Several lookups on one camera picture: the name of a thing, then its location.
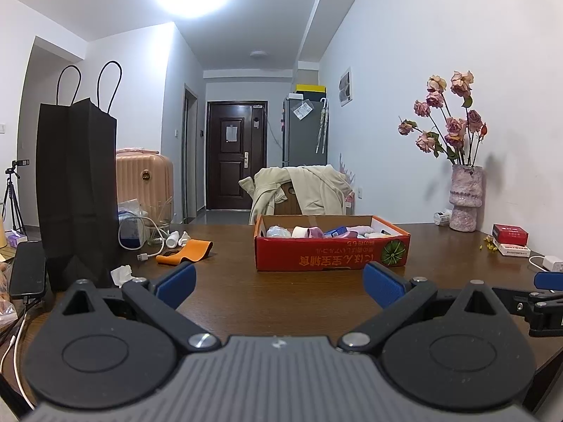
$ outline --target door frame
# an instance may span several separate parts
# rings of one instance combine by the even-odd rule
[[[208,101],[207,102],[207,112],[205,115],[205,197],[209,198],[209,144],[210,144],[210,136],[211,132],[209,131],[210,128],[210,120],[211,120],[211,107],[214,104],[223,104],[223,105],[258,105],[261,104],[264,107],[264,124],[262,125],[262,167],[267,166],[267,149],[268,149],[268,101],[262,100],[247,100],[247,101]]]
[[[193,121],[190,121],[190,109],[195,106]],[[182,223],[188,217],[196,217],[198,204],[197,189],[197,126],[199,98],[188,86],[184,85],[184,104],[182,105],[182,147],[181,147],[181,190],[182,190]]]

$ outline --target wooden table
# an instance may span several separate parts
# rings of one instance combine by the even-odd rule
[[[471,279],[482,279],[490,286],[534,289],[533,267],[526,259],[491,253],[484,245],[479,250],[484,234],[463,234],[433,224],[402,227],[412,239],[407,265],[396,272],[406,279],[426,276],[442,288],[461,288]],[[327,335],[335,343],[381,310],[364,292],[360,270],[257,272],[251,226],[179,225],[178,229],[213,241],[209,258],[196,264],[195,292],[178,311],[222,341],[229,335]],[[154,259],[139,263],[134,254],[124,258],[134,276],[151,279],[170,270]],[[46,317],[31,323],[24,353]],[[524,320],[514,317],[514,321],[527,337],[540,372],[526,405],[534,409],[558,375],[563,338],[530,338]],[[15,384],[12,371],[7,379]]]

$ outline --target dried rose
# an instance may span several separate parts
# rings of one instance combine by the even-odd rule
[[[430,92],[426,97],[426,103],[433,108],[441,108],[444,106],[444,97],[440,92]]]
[[[415,101],[415,114],[420,117],[429,117],[430,106],[425,101]]]
[[[449,134],[465,136],[466,127],[467,122],[465,119],[455,119],[453,117],[448,117],[446,119],[446,128],[448,129]]]
[[[456,133],[448,133],[444,136],[444,139],[450,146],[455,147],[456,149],[461,149],[463,147],[463,136]]]
[[[467,113],[467,127],[469,128],[469,132],[475,133],[479,132],[483,127],[483,121],[481,120],[481,116],[477,111],[471,109]]]
[[[465,74],[454,71],[454,75],[451,77],[451,91],[460,97],[471,97],[471,87],[469,87],[469,84],[473,84],[473,79],[471,71]]]
[[[436,140],[434,138],[430,138],[426,132],[422,132],[422,135],[420,135],[417,139],[417,146],[424,152],[433,152],[435,144]]]
[[[408,135],[410,132],[413,132],[415,130],[416,127],[416,123],[405,120],[403,122],[401,122],[401,125],[399,125],[399,133],[403,136]]]
[[[447,86],[448,83],[446,82],[446,80],[441,78],[440,76],[430,76],[430,79],[428,80],[428,84],[426,85],[429,92],[436,91],[440,93],[442,93]]]

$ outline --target beige coat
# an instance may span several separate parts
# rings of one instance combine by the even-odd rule
[[[305,215],[344,215],[345,198],[352,192],[342,173],[331,165],[299,166],[287,168],[264,168],[254,181],[246,178],[240,186],[252,197],[250,225],[256,223],[258,215],[273,215],[276,203],[287,198],[281,185],[292,182],[301,211]]]

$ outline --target vase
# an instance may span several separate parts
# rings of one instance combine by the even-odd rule
[[[474,232],[477,228],[477,208],[483,201],[483,168],[454,165],[451,172],[450,228],[458,232]]]

